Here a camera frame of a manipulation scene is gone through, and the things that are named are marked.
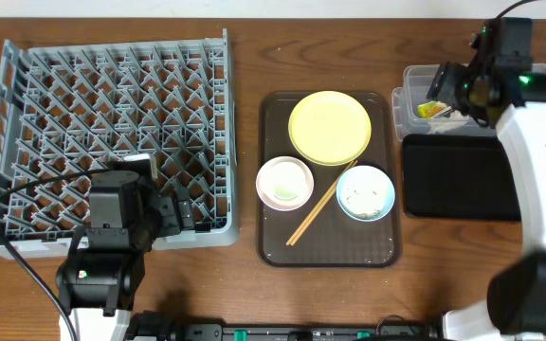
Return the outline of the food scraps in bowl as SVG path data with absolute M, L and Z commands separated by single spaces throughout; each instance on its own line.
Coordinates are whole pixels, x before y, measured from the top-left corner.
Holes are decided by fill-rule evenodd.
M 352 216 L 362 220 L 379 215 L 384 201 L 384 197 L 373 189 L 345 188 L 341 192 L 341 203 Z

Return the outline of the green orange snack wrapper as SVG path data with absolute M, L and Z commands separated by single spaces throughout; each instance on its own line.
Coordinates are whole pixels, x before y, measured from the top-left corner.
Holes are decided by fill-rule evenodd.
M 429 101 L 427 103 L 420 104 L 417 107 L 417 111 L 420 118 L 429 119 L 442 113 L 444 110 L 448 110 L 449 106 L 440 101 Z

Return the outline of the clear plastic waste bin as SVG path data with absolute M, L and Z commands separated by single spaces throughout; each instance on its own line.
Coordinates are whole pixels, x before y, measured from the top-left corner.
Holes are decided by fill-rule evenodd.
M 421 118 L 418 107 L 428 103 L 426 95 L 438 64 L 411 65 L 403 73 L 403 86 L 391 93 L 392 115 L 396 137 L 407 135 L 469 135 L 495 136 L 496 131 L 480 127 L 471 117 L 456 111 L 437 118 Z

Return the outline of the yellow round plate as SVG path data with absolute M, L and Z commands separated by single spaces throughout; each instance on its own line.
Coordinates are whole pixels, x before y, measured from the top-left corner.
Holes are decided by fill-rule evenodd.
M 322 166 L 339 166 L 358 158 L 372 136 L 365 107 L 337 91 L 320 91 L 301 99 L 288 119 L 295 149 Z

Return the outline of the pink small bowl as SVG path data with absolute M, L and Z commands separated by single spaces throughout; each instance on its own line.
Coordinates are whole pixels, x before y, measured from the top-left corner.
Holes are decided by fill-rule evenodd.
M 279 156 L 261 166 L 255 187 L 260 200 L 269 208 L 292 211 L 308 202 L 315 181 L 304 162 L 291 156 Z

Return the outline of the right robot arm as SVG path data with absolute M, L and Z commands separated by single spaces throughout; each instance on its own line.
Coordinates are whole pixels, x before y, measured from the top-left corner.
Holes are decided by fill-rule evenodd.
M 499 15 L 471 43 L 469 64 L 443 63 L 427 97 L 495 129 L 513 175 L 523 256 L 486 298 L 442 317 L 446 340 L 546 339 L 546 73 L 532 70 L 533 23 Z

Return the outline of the grey plastic dishwasher rack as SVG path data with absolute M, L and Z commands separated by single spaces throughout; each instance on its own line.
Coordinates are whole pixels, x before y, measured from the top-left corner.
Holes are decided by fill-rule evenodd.
M 160 192 L 187 188 L 193 230 L 158 250 L 227 246 L 240 233 L 227 35 L 201 40 L 22 49 L 0 60 L 0 206 L 4 237 L 25 258 L 64 255 L 87 224 L 89 180 L 126 155 L 155 156 Z M 8 255 L 0 237 L 0 257 Z

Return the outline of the black rectangular waste bin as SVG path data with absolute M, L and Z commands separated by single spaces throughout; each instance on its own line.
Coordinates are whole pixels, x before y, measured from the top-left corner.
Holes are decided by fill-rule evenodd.
M 404 206 L 410 215 L 520 220 L 511 168 L 495 137 L 407 135 L 401 155 Z

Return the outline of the dark brown serving tray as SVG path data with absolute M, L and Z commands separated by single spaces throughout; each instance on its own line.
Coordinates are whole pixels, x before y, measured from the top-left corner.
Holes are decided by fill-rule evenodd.
M 288 133 L 291 111 L 308 91 L 282 91 L 268 95 L 260 108 L 261 164 L 278 156 L 304 158 L 293 147 Z M 278 211 L 258 204 L 258 253 L 271 266 L 285 268 L 385 268 L 402 252 L 399 202 L 380 220 L 366 223 L 350 218 L 336 198 L 331 198 L 295 245 L 286 241 L 338 178 L 341 166 L 304 163 L 314 175 L 315 188 L 303 206 Z

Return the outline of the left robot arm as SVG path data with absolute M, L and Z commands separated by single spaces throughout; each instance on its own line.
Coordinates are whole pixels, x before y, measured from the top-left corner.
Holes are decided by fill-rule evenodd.
M 79 228 L 57 272 L 63 340 L 180 340 L 183 329 L 157 312 L 133 314 L 145 256 L 159 237 L 194 226 L 190 195 L 158 192 L 150 174 L 110 170 L 93 179 L 91 223 Z

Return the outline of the light blue bowl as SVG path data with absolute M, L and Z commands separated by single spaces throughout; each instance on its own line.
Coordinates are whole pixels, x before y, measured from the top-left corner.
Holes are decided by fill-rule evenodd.
M 391 213 L 395 203 L 395 188 L 390 177 L 373 166 L 355 166 L 338 180 L 336 198 L 340 208 L 350 218 L 375 222 Z

